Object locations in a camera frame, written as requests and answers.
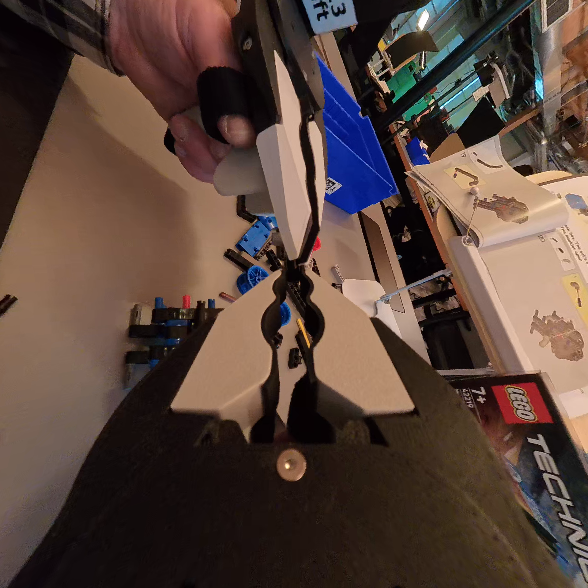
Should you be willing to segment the black perforated pad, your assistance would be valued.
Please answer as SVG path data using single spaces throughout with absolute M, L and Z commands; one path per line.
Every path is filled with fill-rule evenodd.
M 72 62 L 43 33 L 1 41 L 1 245 Z

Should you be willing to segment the person's left forearm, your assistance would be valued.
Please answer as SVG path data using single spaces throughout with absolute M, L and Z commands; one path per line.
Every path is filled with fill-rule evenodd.
M 1 1 L 27 23 L 45 31 L 78 55 L 122 77 L 109 47 L 114 1 Z

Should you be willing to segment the open instruction booklet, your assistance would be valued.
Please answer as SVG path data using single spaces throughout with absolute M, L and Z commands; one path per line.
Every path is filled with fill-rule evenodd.
M 497 136 L 407 175 L 475 245 L 535 371 L 570 418 L 587 414 L 587 175 L 534 183 Z

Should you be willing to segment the silver foil duct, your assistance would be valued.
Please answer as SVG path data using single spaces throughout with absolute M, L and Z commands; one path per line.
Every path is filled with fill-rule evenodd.
M 562 104 L 587 91 L 587 1 L 535 1 L 531 9 L 534 90 Z

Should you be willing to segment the black blue brick assembly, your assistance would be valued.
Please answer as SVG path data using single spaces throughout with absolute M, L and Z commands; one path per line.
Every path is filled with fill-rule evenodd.
M 198 300 L 195 307 L 191 304 L 189 295 L 182 298 L 180 307 L 167 306 L 163 298 L 157 297 L 148 323 L 142 322 L 142 305 L 133 307 L 127 335 L 134 347 L 127 350 L 124 357 L 125 391 L 136 386 L 148 371 L 156 368 L 208 319 L 222 311 L 216 307 L 214 299 Z

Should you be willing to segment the cardboard box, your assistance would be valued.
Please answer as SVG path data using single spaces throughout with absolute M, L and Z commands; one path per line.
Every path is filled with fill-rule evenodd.
M 434 164 L 466 149 L 457 132 L 453 132 L 430 155 L 430 163 Z

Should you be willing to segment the white monitor stand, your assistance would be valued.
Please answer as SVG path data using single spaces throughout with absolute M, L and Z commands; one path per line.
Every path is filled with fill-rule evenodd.
M 401 292 L 428 283 L 440 277 L 451 277 L 452 271 L 445 269 L 426 278 L 407 284 L 393 292 L 386 293 L 379 282 L 357 279 L 343 279 L 341 291 L 343 296 L 361 308 L 370 318 L 377 318 L 388 327 L 396 325 L 390 301 Z

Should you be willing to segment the small blue bin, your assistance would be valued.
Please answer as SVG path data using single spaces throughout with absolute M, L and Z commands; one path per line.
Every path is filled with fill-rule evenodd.
M 406 152 L 411 167 L 430 164 L 430 156 L 426 145 L 418 137 L 414 137 L 406 144 Z

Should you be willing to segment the blue storage bin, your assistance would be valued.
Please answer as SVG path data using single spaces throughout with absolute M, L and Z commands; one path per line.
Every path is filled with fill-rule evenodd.
M 320 58 L 318 65 L 325 96 L 325 200 L 353 215 L 399 191 L 371 120 Z

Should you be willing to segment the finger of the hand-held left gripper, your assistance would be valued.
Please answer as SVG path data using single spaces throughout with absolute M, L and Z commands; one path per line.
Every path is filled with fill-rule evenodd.
M 273 53 L 281 120 L 261 131 L 256 147 L 288 259 L 299 258 L 311 203 L 306 186 L 306 164 L 300 144 L 300 102 L 283 60 Z
M 305 121 L 300 131 L 300 146 L 306 167 L 306 189 L 311 206 L 300 262 L 306 263 L 319 236 L 326 191 L 325 130 L 321 121 Z

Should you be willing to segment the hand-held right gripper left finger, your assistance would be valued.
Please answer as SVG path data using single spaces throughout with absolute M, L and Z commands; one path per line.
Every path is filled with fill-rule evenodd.
M 172 411 L 234 421 L 253 442 L 274 441 L 280 378 L 273 340 L 285 288 L 285 272 L 274 272 L 217 315 Z

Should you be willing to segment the grey pull-back motor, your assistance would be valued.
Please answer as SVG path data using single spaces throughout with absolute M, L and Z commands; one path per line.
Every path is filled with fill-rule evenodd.
M 269 194 L 261 193 L 237 196 L 236 214 L 246 222 L 253 224 L 260 217 L 274 217 L 275 211 Z

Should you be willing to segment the scattered black brick pieces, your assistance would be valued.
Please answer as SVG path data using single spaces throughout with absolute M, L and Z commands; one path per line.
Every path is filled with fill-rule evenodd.
M 273 275 L 277 278 L 278 285 L 282 288 L 279 293 L 281 296 L 281 303 L 286 302 L 291 307 L 293 306 L 299 317 L 303 322 L 306 316 L 306 298 L 303 296 L 303 288 L 300 281 L 289 281 L 285 282 L 282 274 L 284 273 L 284 268 L 277 257 L 277 254 L 272 250 L 268 250 L 268 259 L 270 262 L 270 272 L 268 272 L 269 276 Z M 242 254 L 238 253 L 234 249 L 227 249 L 224 253 L 224 257 L 236 265 L 242 272 L 254 264 L 251 261 L 248 261 L 246 258 L 243 257 Z M 299 330 L 295 335 L 296 340 L 296 348 L 292 348 L 289 351 L 288 357 L 288 368 L 294 369 L 300 366 L 301 364 L 306 364 L 307 356 L 309 355 L 310 349 L 305 347 L 305 341 L 302 338 Z

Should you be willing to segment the white book stand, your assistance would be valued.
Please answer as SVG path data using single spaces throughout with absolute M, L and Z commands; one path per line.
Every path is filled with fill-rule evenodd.
M 494 370 L 501 374 L 533 372 L 532 361 L 523 349 L 478 248 L 462 236 L 449 238 L 446 247 L 453 276 Z

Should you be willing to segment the black metal frame bar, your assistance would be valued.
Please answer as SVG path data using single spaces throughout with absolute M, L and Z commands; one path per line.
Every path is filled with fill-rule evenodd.
M 506 1 L 501 8 L 486 20 L 474 33 L 464 40 L 443 61 L 435 66 L 419 82 L 398 98 L 386 111 L 372 119 L 373 128 L 381 137 L 394 122 L 402 118 L 403 114 L 421 100 L 433 87 L 442 82 L 455 69 L 463 65 L 487 41 L 503 30 L 513 20 L 520 16 L 534 1 Z

